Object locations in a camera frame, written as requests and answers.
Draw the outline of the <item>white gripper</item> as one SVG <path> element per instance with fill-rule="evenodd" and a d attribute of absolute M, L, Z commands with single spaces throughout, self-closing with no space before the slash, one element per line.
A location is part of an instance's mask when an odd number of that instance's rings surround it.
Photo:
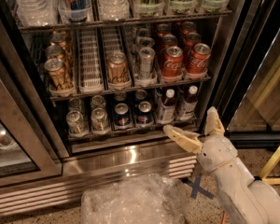
<path fill-rule="evenodd" d="M 222 135 L 225 129 L 214 106 L 207 110 L 204 134 L 210 136 L 207 136 L 203 143 L 198 139 L 198 133 L 184 131 L 169 124 L 163 127 L 163 131 L 187 152 L 201 152 L 197 159 L 207 173 L 238 171 L 237 150 L 231 141 Z"/>

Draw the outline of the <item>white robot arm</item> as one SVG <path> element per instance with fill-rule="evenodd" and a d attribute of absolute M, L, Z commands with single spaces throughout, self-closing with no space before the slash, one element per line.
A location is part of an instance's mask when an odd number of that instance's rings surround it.
<path fill-rule="evenodd" d="M 217 110 L 207 110 L 204 134 L 172 125 L 164 133 L 189 153 L 217 183 L 217 197 L 231 224 L 280 224 L 280 196 L 274 188 L 252 176 L 238 157 Z"/>

